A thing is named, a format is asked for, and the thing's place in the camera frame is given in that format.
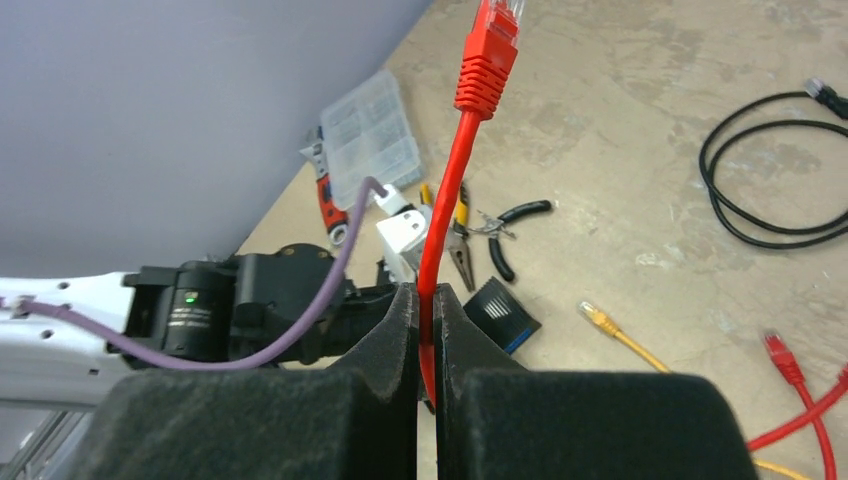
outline black cable connector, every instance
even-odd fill
[[[721,135],[724,130],[730,126],[731,123],[733,123],[739,117],[768,103],[788,98],[810,97],[818,103],[827,107],[830,111],[839,116],[839,118],[843,120],[848,119],[848,100],[837,95],[835,90],[827,86],[819,79],[810,79],[809,81],[807,81],[806,88],[807,89],[805,92],[786,92],[770,95],[768,97],[761,98],[760,100],[749,103],[748,105],[745,105],[744,107],[740,108],[732,115],[724,119],[724,121],[719,123],[718,126],[713,129],[712,132],[710,132],[710,135],[707,137],[706,140],[704,140],[704,145],[701,147],[701,153],[698,155],[698,167],[701,172],[701,177],[704,179],[704,183],[706,184],[707,189],[709,191],[710,203],[712,204],[713,211],[715,212],[716,217],[718,217],[719,222],[721,222],[721,224],[724,226],[724,228],[727,229],[727,231],[729,231],[731,234],[733,234],[733,236],[749,245],[772,250],[792,250],[818,245],[828,240],[832,240],[841,235],[844,235],[845,233],[848,233],[848,210],[846,210],[845,213],[843,213],[839,217],[821,225],[805,228],[780,227],[772,223],[766,222],[765,220],[743,210],[741,207],[739,207],[738,205],[730,201],[730,199],[728,199],[726,196],[724,196],[724,194],[721,192],[721,190],[719,190],[715,183],[716,166],[718,165],[721,156],[727,151],[728,148],[738,143],[743,138],[753,135],[754,133],[779,127],[806,127],[827,130],[848,138],[848,129],[833,123],[822,122],[818,120],[801,119],[777,120],[762,123],[760,125],[755,125],[753,127],[747,128],[745,130],[742,130],[741,132],[736,133],[723,144],[721,144],[719,148],[715,151],[715,153],[712,154],[712,157],[708,155],[709,149],[716,141],[716,138],[718,138],[718,136]],[[754,238],[742,232],[733,223],[731,223],[724,212],[724,208],[729,209],[733,213],[739,215],[743,219],[747,220],[748,222],[752,223],[753,225],[756,225],[757,227],[763,230],[781,235],[802,237],[805,236],[808,238],[804,240],[783,243],[766,242],[764,240]]]

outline table surface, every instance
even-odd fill
[[[475,7],[437,0],[388,62],[434,189],[458,119],[453,92]],[[578,316],[575,305],[588,299],[672,369],[715,383],[747,437],[802,408],[768,360],[763,329],[780,332],[813,395],[824,393],[848,361],[844,237],[790,253],[741,244],[710,208],[697,154],[731,112],[799,90],[810,76],[848,93],[845,1],[532,0],[519,49],[466,173],[474,209],[496,215],[537,199],[556,206],[514,225],[518,239],[505,240],[518,274],[512,292],[543,324],[515,358],[540,370],[649,370]],[[740,125],[777,117],[838,122],[803,99]],[[774,222],[822,223],[848,204],[845,151],[845,139],[832,134],[763,133],[728,152],[719,182]],[[307,165],[242,251],[327,245],[314,197]],[[417,199],[415,189],[407,197]],[[348,269],[358,285],[374,282],[381,218],[369,211]],[[496,272],[486,239],[470,246],[479,286]],[[439,280],[468,298],[447,256]],[[834,450],[848,452],[848,402],[826,421]],[[434,420],[425,409],[419,429],[421,478],[435,478]],[[758,457],[823,476],[812,429]]]

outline gray wall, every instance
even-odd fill
[[[0,276],[235,251],[428,4],[0,2]]]

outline pliers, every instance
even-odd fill
[[[432,194],[426,184],[421,185],[419,192],[423,205],[432,205]],[[459,201],[456,203],[453,226],[445,239],[448,253],[453,264],[462,277],[462,283],[469,292],[474,291],[474,272],[471,270],[471,254],[468,250],[468,190],[465,182],[459,187]]]
[[[515,280],[515,272],[506,263],[506,258],[503,256],[501,242],[498,240],[498,235],[504,235],[515,238],[515,234],[507,230],[505,227],[515,222],[516,220],[532,215],[534,213],[549,212],[553,209],[551,202],[548,200],[537,200],[535,202],[525,203],[517,207],[511,208],[500,214],[497,218],[492,218],[483,212],[480,215],[486,224],[481,228],[469,228],[472,232],[483,233],[489,236],[489,255],[492,257],[492,262],[495,264],[495,269],[501,274],[501,277],[507,282]]]

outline black square object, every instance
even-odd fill
[[[468,300],[463,310],[477,328],[510,355],[542,327],[495,277]]]

